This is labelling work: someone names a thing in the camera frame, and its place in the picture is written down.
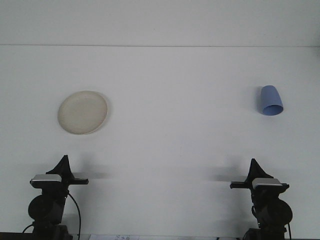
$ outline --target white wall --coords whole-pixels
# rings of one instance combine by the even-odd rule
[[[319,0],[1,0],[0,44],[320,46]]]
[[[2,46],[1,229],[31,222],[29,185],[64,154],[88,176],[71,186],[83,232],[241,236],[256,227],[244,179],[250,159],[290,188],[294,237],[319,236],[319,48]],[[284,112],[257,111],[277,86]],[[106,95],[107,123],[89,135],[57,121],[69,94]],[[77,231],[68,200],[64,221]]]
[[[90,181],[69,188],[83,233],[240,237],[257,224],[250,192],[229,184],[256,158],[290,184],[280,198],[294,238],[318,238],[320,48],[289,46],[320,45],[319,10],[317,0],[0,1],[0,231],[32,222],[40,191],[29,180],[68,154]],[[270,84],[284,104],[272,117],[257,109]],[[72,135],[57,112],[81,90],[103,93],[109,112],[99,131]],[[63,223],[77,232],[70,199]]]

